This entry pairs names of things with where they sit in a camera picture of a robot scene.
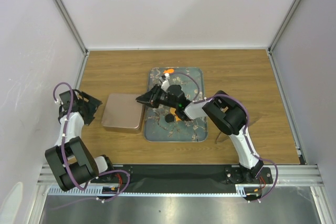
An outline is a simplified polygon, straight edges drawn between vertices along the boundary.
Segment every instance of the orange object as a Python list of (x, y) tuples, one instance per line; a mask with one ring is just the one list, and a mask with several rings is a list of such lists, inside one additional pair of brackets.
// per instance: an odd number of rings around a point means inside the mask
[(174, 72), (174, 69), (167, 69), (167, 70), (164, 70), (163, 73), (173, 73)]
[(176, 109), (170, 108), (169, 112), (175, 117), (176, 121), (182, 121), (176, 114), (175, 114)]

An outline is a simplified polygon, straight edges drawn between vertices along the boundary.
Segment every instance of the aluminum frame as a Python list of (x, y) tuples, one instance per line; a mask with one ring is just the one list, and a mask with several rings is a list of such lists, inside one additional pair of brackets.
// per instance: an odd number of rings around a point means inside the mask
[(280, 92), (283, 107), (285, 108), (285, 113), (286, 113), (286, 116), (287, 116), (287, 119), (288, 119), (289, 127), (292, 131), (293, 139), (295, 141), (298, 156), (300, 158), (300, 155), (301, 155), (302, 159), (304, 160), (304, 164), (307, 164), (306, 161), (305, 161), (306, 159), (305, 159), (305, 155), (304, 155), (305, 151), (302, 148), (302, 144), (300, 142), (299, 131), (297, 130), (297, 125), (296, 125), (296, 122), (295, 122), (295, 119), (294, 119), (292, 108), (290, 106), (290, 103), (287, 99), (287, 96), (286, 96), (285, 91), (284, 91), (283, 86), (282, 86), (281, 76), (279, 74), (277, 64), (274, 61), (272, 53), (269, 50), (266, 50), (266, 52), (267, 52), (267, 56), (268, 56), (268, 59), (270, 61), (273, 73), (274, 73), (275, 80), (277, 82), (277, 86), (278, 86), (278, 89), (279, 89), (279, 92)]
[(289, 21), (291, 20), (293, 14), (295, 13), (296, 9), (298, 8), (299, 4), (301, 3), (301, 0), (294, 0), (283, 20), (281, 23), (274, 39), (272, 40), (270, 46), (269, 46), (269, 51), (272, 53), (274, 51), (275, 46), (277, 45), (282, 33), (285, 31)]
[(78, 71), (78, 74), (77, 74), (77, 78), (76, 78), (76, 82), (75, 82), (75, 86), (74, 86), (75, 89), (79, 89), (79, 87), (80, 87), (80, 83), (81, 83), (82, 78), (83, 78), (84, 70), (85, 70), (86, 64), (88, 62), (89, 55), (90, 55), (90, 51), (87, 51), (84, 54), (82, 63), (80, 65), (80, 68), (79, 68), (79, 71)]
[[(269, 167), (272, 172), (273, 178), (275, 177), (275, 168), (272, 165), (265, 165)], [(282, 186), (324, 186), (320, 175), (320, 171), (317, 165), (278, 165), (279, 178), (277, 187)], [(38, 186), (52, 186), (56, 185), (57, 182), (53, 176), (49, 165), (44, 165), (42, 167), (39, 179), (37, 181)], [(239, 184), (240, 187), (253, 187), (251, 184)]]
[(35, 187), (35, 199), (33, 201), (32, 207), (27, 215), (26, 224), (37, 224), (40, 222), (44, 204), (46, 202), (48, 191), (50, 186), (36, 186)]
[(324, 187), (311, 187), (311, 192), (315, 201), (317, 211), (322, 224), (336, 223), (336, 217), (329, 207), (330, 203), (327, 198), (326, 189)]
[(82, 52), (84, 54), (86, 54), (86, 52), (88, 51), (85, 47), (85, 44), (82, 40), (82, 38), (80, 37), (77, 28), (75, 26), (75, 24), (73, 23), (64, 3), (62, 0), (53, 0), (57, 9), (60, 11), (62, 17), (64, 18), (65, 23), (67, 24), (67, 26), (69, 27), (73, 37), (75, 38), (78, 46), (80, 47), (80, 49), (82, 50)]

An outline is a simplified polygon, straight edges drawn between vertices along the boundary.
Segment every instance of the wooden surface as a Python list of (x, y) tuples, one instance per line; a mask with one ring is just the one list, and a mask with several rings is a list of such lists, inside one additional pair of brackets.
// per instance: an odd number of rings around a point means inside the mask
[(110, 93), (144, 93), (153, 67), (199, 67), (205, 94), (223, 90), (248, 109), (257, 152), (278, 164), (297, 164), (298, 155), (265, 50), (93, 51), (80, 90), (101, 100), (96, 119), (82, 139), (91, 154), (106, 154), (113, 163), (235, 164), (230, 139), (216, 144), (217, 127), (208, 120), (208, 138), (201, 143), (151, 143), (140, 134), (106, 131), (101, 125)]

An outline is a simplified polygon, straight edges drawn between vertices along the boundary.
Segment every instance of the black object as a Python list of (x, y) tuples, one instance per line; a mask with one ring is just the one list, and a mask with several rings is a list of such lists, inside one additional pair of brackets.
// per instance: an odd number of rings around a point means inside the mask
[[(253, 189), (260, 187), (260, 181), (247, 181), (241, 168), (237, 165), (118, 165), (131, 174), (126, 193), (156, 194), (222, 194), (235, 193), (235, 184), (250, 184)], [(228, 180), (230, 177), (239, 181)], [(260, 175), (266, 184), (272, 184), (270, 168), (264, 167)], [(123, 184), (127, 177), (120, 173)]]
[[(226, 93), (219, 90), (216, 94)], [(229, 98), (215, 97), (203, 106), (203, 110), (226, 135), (238, 135), (240, 129), (247, 123), (244, 110)]]
[[(79, 112), (84, 120), (85, 125), (89, 125), (95, 117), (93, 116), (95, 112), (98, 110), (98, 107), (102, 105), (102, 102), (98, 99), (82, 92), (79, 90), (72, 90), (73, 92), (73, 103), (72, 103), (72, 112)], [(59, 95), (62, 101), (62, 105), (59, 107), (59, 117), (58, 121), (68, 113), (71, 101), (71, 93), (70, 90)]]
[(184, 109), (191, 101), (185, 97), (180, 85), (171, 85), (165, 92), (159, 84), (156, 84), (150, 91), (137, 97), (136, 101), (151, 108), (158, 108), (160, 104), (175, 108), (178, 118), (190, 121)]
[[(70, 164), (70, 170), (78, 184), (90, 181), (99, 175), (96, 161), (84, 145), (80, 137), (74, 137), (65, 144), (66, 156), (74, 156), (77, 162)], [(54, 146), (45, 152), (45, 157), (53, 172), (54, 177), (63, 191), (68, 191), (75, 187), (71, 181), (65, 167), (63, 167), (63, 158), (61, 147)]]
[(244, 197), (244, 199), (249, 201), (260, 199), (263, 195), (261, 188), (244, 187), (244, 191), (246, 193), (246, 197)]
[(258, 163), (252, 167), (251, 169), (247, 169), (243, 166), (241, 166), (241, 169), (243, 172), (247, 173), (249, 176), (251, 176), (252, 178), (257, 178), (259, 177), (259, 173), (261, 171), (261, 169), (264, 166), (264, 162), (259, 160)]
[(165, 117), (164, 117), (165, 121), (167, 123), (172, 123), (175, 121), (175, 117), (173, 114), (167, 114)]

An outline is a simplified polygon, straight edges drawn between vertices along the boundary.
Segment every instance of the gray floor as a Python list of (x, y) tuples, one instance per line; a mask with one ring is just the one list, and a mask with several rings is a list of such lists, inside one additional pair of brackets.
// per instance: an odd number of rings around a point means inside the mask
[(242, 198), (118, 197), (102, 204), (92, 199), (66, 207), (80, 196), (48, 196), (40, 224), (198, 224), (321, 223), (309, 187), (278, 187), (259, 203)]

